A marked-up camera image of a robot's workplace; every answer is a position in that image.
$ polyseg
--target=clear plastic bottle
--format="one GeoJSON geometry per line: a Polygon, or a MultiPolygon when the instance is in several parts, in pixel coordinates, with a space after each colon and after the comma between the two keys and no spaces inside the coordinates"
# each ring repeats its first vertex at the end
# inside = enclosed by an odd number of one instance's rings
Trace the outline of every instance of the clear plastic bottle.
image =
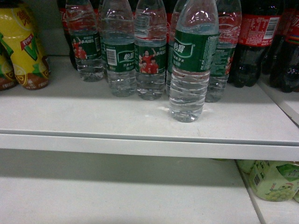
{"type": "Polygon", "coordinates": [[[166,11],[162,0],[139,0],[135,11],[135,74],[137,93],[155,100],[165,88],[166,11]]]}
{"type": "Polygon", "coordinates": [[[193,122],[202,112],[219,36],[214,0],[189,0],[179,16],[173,46],[170,112],[193,122]]]}
{"type": "Polygon", "coordinates": [[[97,82],[103,78],[103,65],[93,7],[89,0],[67,0],[65,9],[80,77],[85,82],[97,82]]]}
{"type": "Polygon", "coordinates": [[[105,0],[101,22],[109,87],[115,96],[130,96],[136,91],[136,77],[134,18],[128,0],[105,0]]]}
{"type": "Polygon", "coordinates": [[[178,0],[171,17],[170,30],[169,30],[169,43],[168,43],[168,65],[166,70],[166,94],[169,96],[170,83],[171,83],[171,72],[172,72],[172,53],[174,44],[174,35],[176,33],[176,27],[178,17],[181,14],[183,7],[187,0],[178,0]]]}
{"type": "Polygon", "coordinates": [[[220,36],[206,92],[209,103],[223,96],[242,22],[240,0],[218,0],[217,9],[220,36]]]}

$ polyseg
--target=cola bottle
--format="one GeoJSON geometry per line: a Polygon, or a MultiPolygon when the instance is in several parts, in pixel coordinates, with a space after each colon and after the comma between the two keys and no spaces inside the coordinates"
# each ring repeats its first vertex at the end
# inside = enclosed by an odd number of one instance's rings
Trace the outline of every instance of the cola bottle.
{"type": "Polygon", "coordinates": [[[273,38],[272,44],[269,48],[269,51],[262,61],[262,73],[264,75],[270,74],[271,68],[273,67],[277,59],[277,54],[281,50],[282,43],[285,40],[285,36],[295,16],[297,4],[297,0],[285,0],[284,13],[281,16],[281,20],[278,24],[278,28],[273,38]]]}
{"type": "Polygon", "coordinates": [[[299,7],[270,73],[270,86],[283,92],[299,88],[299,7]]]}
{"type": "Polygon", "coordinates": [[[228,81],[235,87],[254,86],[284,11],[284,0],[241,1],[242,24],[228,81]]]}

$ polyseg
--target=white shelf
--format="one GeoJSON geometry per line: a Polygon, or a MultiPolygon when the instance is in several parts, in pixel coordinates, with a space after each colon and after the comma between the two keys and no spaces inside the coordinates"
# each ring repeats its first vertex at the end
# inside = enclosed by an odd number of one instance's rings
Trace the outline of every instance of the white shelf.
{"type": "Polygon", "coordinates": [[[117,98],[105,80],[83,82],[68,57],[51,61],[46,88],[0,93],[0,148],[299,161],[299,128],[258,85],[228,85],[186,124],[170,117],[166,94],[117,98]]]}
{"type": "Polygon", "coordinates": [[[1,224],[258,224],[234,161],[0,151],[1,224]]]}
{"type": "Polygon", "coordinates": [[[261,75],[258,82],[269,97],[299,126],[299,93],[284,93],[280,89],[269,86],[269,76],[261,75]]]}
{"type": "Polygon", "coordinates": [[[268,202],[257,197],[249,187],[248,175],[241,173],[252,203],[262,224],[288,223],[298,224],[299,203],[295,200],[286,202],[268,202]]]}

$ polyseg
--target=red label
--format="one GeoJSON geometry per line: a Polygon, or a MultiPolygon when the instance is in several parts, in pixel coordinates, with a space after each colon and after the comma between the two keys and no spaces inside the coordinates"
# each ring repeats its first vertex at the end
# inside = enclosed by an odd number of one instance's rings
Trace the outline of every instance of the red label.
{"type": "MultiPolygon", "coordinates": [[[[66,10],[65,10],[65,8],[59,8],[59,12],[60,12],[60,18],[61,18],[61,22],[62,22],[64,32],[69,34],[69,29],[67,27],[67,22],[66,22],[66,10]]],[[[95,15],[96,15],[96,19],[98,19],[98,15],[99,15],[98,14],[98,9],[95,8],[94,12],[95,12],[95,15]]]]}
{"type": "Polygon", "coordinates": [[[299,11],[296,11],[285,41],[299,45],[299,11]]]}
{"type": "Polygon", "coordinates": [[[241,30],[242,14],[239,13],[219,13],[219,42],[231,44],[238,43],[241,30]]]}
{"type": "Polygon", "coordinates": [[[270,46],[280,17],[244,14],[238,43],[253,47],[270,46]]]}
{"type": "Polygon", "coordinates": [[[27,37],[25,40],[21,41],[21,49],[24,50],[26,46],[30,45],[32,39],[33,39],[33,35],[30,34],[29,37],[27,37]]]}
{"type": "Polygon", "coordinates": [[[172,18],[172,13],[167,13],[167,34],[166,34],[166,41],[169,43],[169,31],[170,31],[170,24],[171,24],[171,18],[172,18]]]}
{"type": "Polygon", "coordinates": [[[282,35],[282,36],[287,35],[290,25],[292,23],[292,20],[295,16],[295,13],[296,13],[296,9],[294,9],[294,8],[286,8],[284,10],[284,13],[281,16],[281,20],[278,24],[278,28],[276,31],[277,35],[282,35]]]}

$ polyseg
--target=soccer player image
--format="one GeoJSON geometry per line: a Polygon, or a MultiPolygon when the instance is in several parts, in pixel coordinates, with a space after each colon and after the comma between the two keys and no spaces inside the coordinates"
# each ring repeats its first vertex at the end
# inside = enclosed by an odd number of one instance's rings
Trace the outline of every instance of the soccer player image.
{"type": "Polygon", "coordinates": [[[150,59],[149,64],[149,74],[158,74],[159,73],[159,65],[156,63],[156,58],[152,57],[150,59]]]}

